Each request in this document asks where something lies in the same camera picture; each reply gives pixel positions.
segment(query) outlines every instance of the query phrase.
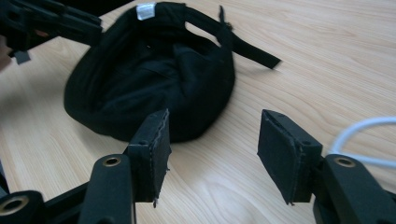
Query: white label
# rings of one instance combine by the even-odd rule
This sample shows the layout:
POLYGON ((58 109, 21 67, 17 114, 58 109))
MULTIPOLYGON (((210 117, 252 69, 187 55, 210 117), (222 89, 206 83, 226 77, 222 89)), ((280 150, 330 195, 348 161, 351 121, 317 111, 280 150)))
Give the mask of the white label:
POLYGON ((138 4, 136 7, 137 18, 140 21, 155 17, 155 2, 138 4))

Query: metal ring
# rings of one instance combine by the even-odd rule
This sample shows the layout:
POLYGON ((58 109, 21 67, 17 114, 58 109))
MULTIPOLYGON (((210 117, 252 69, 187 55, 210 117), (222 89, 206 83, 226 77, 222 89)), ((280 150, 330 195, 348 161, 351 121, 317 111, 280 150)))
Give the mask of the metal ring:
POLYGON ((12 197, 0 204, 0 217, 14 214, 20 211, 28 203, 29 198, 25 195, 12 197))
POLYGON ((334 159, 335 163, 338 165, 347 167, 347 168, 352 168, 356 166, 356 163, 348 158, 345 157, 337 157, 334 159))
POLYGON ((119 157, 111 157, 108 158, 107 160, 103 161, 103 165, 107 166, 107 167, 111 167, 111 166, 116 166, 118 164, 120 164, 121 159, 119 157))

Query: wood grain surface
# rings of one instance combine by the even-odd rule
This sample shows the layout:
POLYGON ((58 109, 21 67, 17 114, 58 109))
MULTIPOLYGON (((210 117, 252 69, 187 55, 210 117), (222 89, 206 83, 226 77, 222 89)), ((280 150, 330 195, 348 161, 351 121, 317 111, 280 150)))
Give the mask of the wood grain surface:
MULTIPOLYGON (((107 28, 135 1, 103 16, 107 28)), ((173 144, 159 206, 137 205, 138 223, 315 223, 312 203, 287 206, 257 154, 261 112, 289 116, 324 146, 362 119, 396 115, 396 2, 185 1, 283 60, 269 70, 234 55, 233 96, 201 138, 173 144)), ((64 111, 64 85, 88 47, 55 38, 32 61, 0 74, 0 159, 11 191, 45 200, 89 180, 99 158, 126 143, 93 133, 64 111)), ((375 127, 345 151, 396 160, 396 129, 375 127)), ((396 171, 367 166, 396 192, 396 171)))

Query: white cable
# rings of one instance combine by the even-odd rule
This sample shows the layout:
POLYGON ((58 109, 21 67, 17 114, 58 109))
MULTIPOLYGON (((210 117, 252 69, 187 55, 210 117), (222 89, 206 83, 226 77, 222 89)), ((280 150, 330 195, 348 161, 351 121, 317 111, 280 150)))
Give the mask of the white cable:
POLYGON ((366 157, 358 154, 352 153, 343 153, 341 152, 341 148, 344 146, 345 142, 355 133, 361 131, 362 129, 366 129, 372 126, 377 125, 385 125, 385 124, 396 124, 396 117, 379 117, 379 118, 372 118, 372 119, 365 119, 360 121, 349 128, 345 129, 342 133, 340 133, 337 138, 335 139, 332 148, 329 150, 328 154, 340 154, 344 156, 351 157, 355 160, 372 164, 378 166, 385 166, 389 168, 396 169, 396 161, 388 161, 388 160, 381 160, 377 158, 366 157))

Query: black strap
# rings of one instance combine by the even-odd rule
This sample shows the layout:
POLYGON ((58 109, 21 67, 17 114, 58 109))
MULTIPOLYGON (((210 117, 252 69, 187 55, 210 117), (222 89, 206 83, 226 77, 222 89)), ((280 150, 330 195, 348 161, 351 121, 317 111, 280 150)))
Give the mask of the black strap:
MULTIPOLYGON (((220 20, 224 21, 224 10, 220 7, 220 20)), ((216 35, 216 33, 221 28, 222 24, 212 18, 206 16, 205 14, 197 11, 193 8, 186 7, 186 21, 203 29, 204 31, 216 35)), ((233 39, 233 52, 249 58, 252 61, 260 63, 268 68, 274 69, 279 63, 280 59, 272 54, 269 54, 261 49, 258 49, 246 41, 239 38, 237 35, 232 33, 233 39)))

